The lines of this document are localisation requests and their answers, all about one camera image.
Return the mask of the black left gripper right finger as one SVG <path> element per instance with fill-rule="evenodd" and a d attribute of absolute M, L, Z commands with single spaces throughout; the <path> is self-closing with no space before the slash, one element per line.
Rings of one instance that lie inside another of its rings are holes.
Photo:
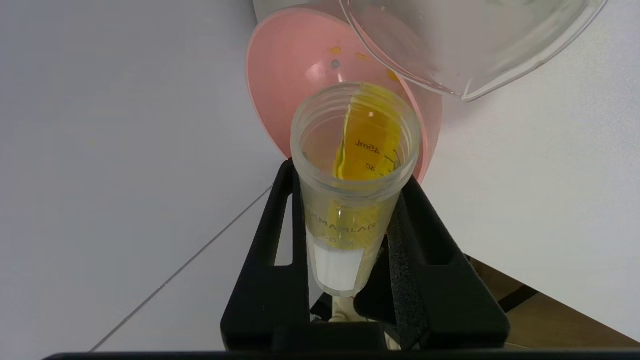
<path fill-rule="evenodd" d="M 386 243 L 355 296 L 359 315 L 384 324 L 403 350 L 505 346 L 511 329 L 506 313 L 415 178 L 401 191 Z"/>

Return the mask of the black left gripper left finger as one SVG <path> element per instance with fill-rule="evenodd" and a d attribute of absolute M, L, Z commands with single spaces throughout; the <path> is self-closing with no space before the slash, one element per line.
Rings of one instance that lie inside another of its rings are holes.
<path fill-rule="evenodd" d="M 292 198 L 292 262 L 275 265 L 288 198 Z M 292 159 L 279 167 L 254 239 L 221 319 L 228 351 L 263 351 L 274 333 L 310 322 L 306 221 Z"/>

